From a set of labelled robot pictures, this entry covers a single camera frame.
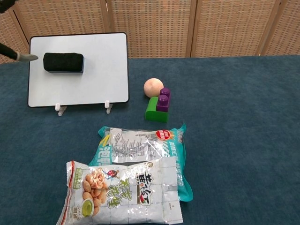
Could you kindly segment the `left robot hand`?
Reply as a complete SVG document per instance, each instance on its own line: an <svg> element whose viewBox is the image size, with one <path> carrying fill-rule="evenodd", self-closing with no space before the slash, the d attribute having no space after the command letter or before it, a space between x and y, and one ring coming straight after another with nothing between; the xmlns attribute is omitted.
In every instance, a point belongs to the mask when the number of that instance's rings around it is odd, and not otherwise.
<svg viewBox="0 0 300 225"><path fill-rule="evenodd" d="M5 13L15 4L15 2L16 0L0 0L0 13ZM23 62L30 62L38 59L38 56L34 54L22 54L15 52L13 49L4 44L0 44L0 54L10 59Z"/></svg>

